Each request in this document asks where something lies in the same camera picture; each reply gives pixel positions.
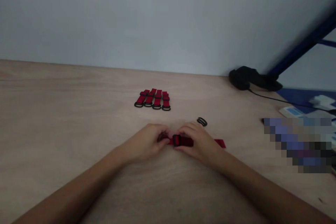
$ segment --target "blue metal frame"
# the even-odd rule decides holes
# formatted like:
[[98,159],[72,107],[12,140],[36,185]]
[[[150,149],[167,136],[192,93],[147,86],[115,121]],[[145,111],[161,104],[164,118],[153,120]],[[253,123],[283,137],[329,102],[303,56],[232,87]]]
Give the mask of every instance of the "blue metal frame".
[[336,42],[323,40],[332,30],[336,28],[336,8],[313,32],[292,49],[277,65],[271,69],[267,76],[277,80],[279,75],[290,67],[295,61],[301,58],[316,44],[323,44],[336,48]]
[[330,41],[330,40],[320,40],[317,42],[318,44],[322,44],[322,45],[325,45],[325,46],[330,46],[330,47],[334,47],[336,48],[336,42],[334,41]]

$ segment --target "forearm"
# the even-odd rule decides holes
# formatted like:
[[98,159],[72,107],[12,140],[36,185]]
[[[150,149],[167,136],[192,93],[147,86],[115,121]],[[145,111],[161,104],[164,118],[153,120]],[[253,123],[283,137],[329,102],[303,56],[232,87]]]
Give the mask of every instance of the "forearm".
[[114,149],[94,166],[37,204],[13,224],[76,223],[106,189],[113,175],[127,160]]
[[217,169],[274,223],[335,223],[325,214],[264,178],[229,153]]

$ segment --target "blue mat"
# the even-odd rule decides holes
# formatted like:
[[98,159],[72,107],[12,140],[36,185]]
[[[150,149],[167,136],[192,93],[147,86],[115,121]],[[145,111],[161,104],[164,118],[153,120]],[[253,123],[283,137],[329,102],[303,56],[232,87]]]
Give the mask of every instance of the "blue mat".
[[[313,104],[309,102],[311,98],[318,95],[325,95],[334,100],[336,100],[336,92],[332,91],[317,91],[317,90],[304,90],[304,89],[281,89],[277,92],[284,99],[289,102],[294,102],[306,106],[312,106]],[[303,113],[308,114],[315,111],[314,108],[306,108],[301,106],[295,106],[297,109],[301,110]]]

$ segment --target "wooden table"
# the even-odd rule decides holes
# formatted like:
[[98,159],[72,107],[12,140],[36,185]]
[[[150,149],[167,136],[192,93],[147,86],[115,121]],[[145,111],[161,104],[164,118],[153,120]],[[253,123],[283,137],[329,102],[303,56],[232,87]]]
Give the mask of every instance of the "wooden table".
[[[175,130],[198,117],[228,152],[336,218],[335,178],[299,174],[264,135],[260,118],[281,117],[284,104],[238,91],[228,78],[0,61],[0,80],[0,223],[19,217],[147,123]],[[170,112],[133,106],[151,88],[169,93]],[[264,222],[226,178],[171,146],[120,172],[83,220]]]

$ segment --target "red strap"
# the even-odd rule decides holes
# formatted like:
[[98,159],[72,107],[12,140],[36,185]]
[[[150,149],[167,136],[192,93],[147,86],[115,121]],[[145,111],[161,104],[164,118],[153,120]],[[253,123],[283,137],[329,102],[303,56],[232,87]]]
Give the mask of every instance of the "red strap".
[[149,90],[145,90],[145,91],[143,91],[143,92],[140,92],[140,97],[138,98],[138,100],[134,103],[134,106],[135,107],[143,107],[144,105],[143,105],[143,102],[144,102],[144,100],[145,100],[145,98],[146,98],[146,96],[148,95],[148,92],[149,92]]
[[154,97],[155,97],[155,100],[154,100],[154,104],[152,105],[152,108],[159,110],[161,109],[160,103],[161,103],[161,97],[162,97],[162,90],[158,90]]
[[[222,148],[226,148],[223,139],[215,139],[215,141]],[[180,136],[180,135],[174,135],[173,138],[170,139],[169,145],[193,147],[194,146],[194,141],[191,138],[183,137],[183,136]]]
[[148,97],[147,97],[146,101],[143,103],[143,105],[145,107],[151,107],[152,106],[152,100],[154,98],[155,93],[156,93],[156,89],[152,89],[152,91],[148,93]]
[[169,94],[166,91],[162,92],[162,100],[163,100],[163,105],[162,105],[162,110],[169,111],[170,110],[170,105],[169,105]]

